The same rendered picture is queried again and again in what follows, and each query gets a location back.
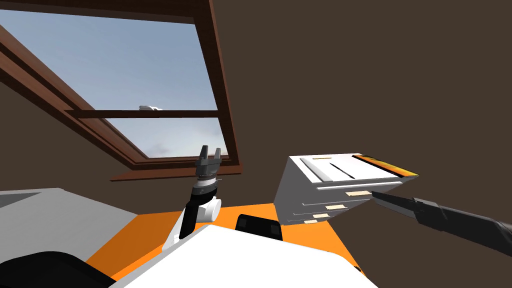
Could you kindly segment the brown wooden window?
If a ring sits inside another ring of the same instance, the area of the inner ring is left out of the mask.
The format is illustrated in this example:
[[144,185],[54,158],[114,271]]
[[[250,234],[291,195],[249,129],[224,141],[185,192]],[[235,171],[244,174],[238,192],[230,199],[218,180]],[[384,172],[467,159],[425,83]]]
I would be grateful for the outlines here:
[[0,81],[128,168],[193,177],[239,158],[213,0],[0,0]]

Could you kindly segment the grey table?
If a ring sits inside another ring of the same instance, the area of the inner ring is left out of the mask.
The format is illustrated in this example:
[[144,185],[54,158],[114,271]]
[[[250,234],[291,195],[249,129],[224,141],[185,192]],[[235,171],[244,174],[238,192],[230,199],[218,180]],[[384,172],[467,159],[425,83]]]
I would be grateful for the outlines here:
[[61,188],[0,191],[0,263],[45,251],[86,261],[135,217]]

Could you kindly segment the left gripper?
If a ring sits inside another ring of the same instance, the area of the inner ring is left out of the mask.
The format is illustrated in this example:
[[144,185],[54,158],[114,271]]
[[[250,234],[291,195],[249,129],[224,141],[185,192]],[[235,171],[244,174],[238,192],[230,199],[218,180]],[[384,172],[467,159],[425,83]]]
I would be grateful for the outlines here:
[[208,158],[208,145],[203,145],[199,154],[199,159],[195,162],[195,175],[199,179],[213,179],[217,176],[222,162],[221,148],[215,149],[214,157]]

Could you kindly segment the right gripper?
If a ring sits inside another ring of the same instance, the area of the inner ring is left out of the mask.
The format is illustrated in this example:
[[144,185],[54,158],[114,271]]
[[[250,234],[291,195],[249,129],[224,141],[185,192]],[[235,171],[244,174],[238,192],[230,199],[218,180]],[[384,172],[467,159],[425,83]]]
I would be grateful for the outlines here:
[[401,213],[426,227],[437,231],[447,231],[447,218],[435,203],[419,198],[408,199],[396,195],[372,191],[373,200],[380,206]]

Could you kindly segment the white drawer cabinet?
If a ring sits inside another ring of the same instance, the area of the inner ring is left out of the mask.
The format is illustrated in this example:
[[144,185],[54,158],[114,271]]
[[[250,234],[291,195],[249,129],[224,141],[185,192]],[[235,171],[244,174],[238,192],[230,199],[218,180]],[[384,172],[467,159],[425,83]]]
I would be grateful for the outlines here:
[[274,199],[282,226],[323,222],[372,199],[304,205],[299,200],[313,188],[402,182],[418,174],[361,153],[290,156]]

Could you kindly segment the white drawer front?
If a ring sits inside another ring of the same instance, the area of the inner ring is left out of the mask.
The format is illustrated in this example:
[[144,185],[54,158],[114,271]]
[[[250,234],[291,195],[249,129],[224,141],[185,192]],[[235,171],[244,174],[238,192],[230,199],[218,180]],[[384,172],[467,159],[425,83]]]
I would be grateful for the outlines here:
[[398,186],[335,190],[317,190],[317,188],[313,188],[302,196],[299,203],[303,205],[313,205],[358,199],[370,199],[372,197],[372,192],[386,193],[396,187]]

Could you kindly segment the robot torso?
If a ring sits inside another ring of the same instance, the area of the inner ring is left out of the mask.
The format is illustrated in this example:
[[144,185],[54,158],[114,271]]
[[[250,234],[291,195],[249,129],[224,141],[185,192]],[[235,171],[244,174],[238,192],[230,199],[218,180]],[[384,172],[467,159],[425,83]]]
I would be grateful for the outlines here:
[[206,224],[110,288],[377,288],[342,256]]

